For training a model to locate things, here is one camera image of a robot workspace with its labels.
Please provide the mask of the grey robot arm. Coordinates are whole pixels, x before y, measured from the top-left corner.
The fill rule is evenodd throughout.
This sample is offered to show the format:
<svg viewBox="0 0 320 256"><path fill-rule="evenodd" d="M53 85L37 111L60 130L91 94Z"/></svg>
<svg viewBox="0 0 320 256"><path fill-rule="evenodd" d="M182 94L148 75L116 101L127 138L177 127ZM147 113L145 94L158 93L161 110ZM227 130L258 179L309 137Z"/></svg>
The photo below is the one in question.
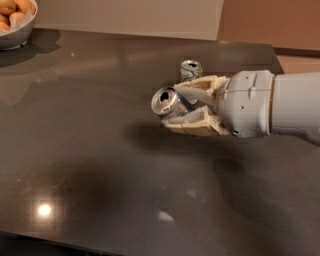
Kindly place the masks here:
<svg viewBox="0 0 320 256"><path fill-rule="evenodd" d="M320 140L320 73L241 71L160 89L152 110L169 130L238 138L274 134Z"/></svg>

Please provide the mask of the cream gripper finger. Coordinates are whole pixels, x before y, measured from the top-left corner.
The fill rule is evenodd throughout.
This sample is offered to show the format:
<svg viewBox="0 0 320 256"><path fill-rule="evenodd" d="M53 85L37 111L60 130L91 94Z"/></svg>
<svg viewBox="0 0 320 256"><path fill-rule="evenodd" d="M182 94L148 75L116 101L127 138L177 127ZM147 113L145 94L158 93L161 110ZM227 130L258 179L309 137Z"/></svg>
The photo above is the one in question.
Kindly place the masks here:
<svg viewBox="0 0 320 256"><path fill-rule="evenodd" d="M192 136L225 136L231 132L208 106L200 107L181 117L166 118L162 124L171 132Z"/></svg>
<svg viewBox="0 0 320 256"><path fill-rule="evenodd" d="M210 75L176 84L173 88L191 104L200 101L205 104L214 105L219 88L227 81L228 78L226 76L218 77L216 75Z"/></svg>

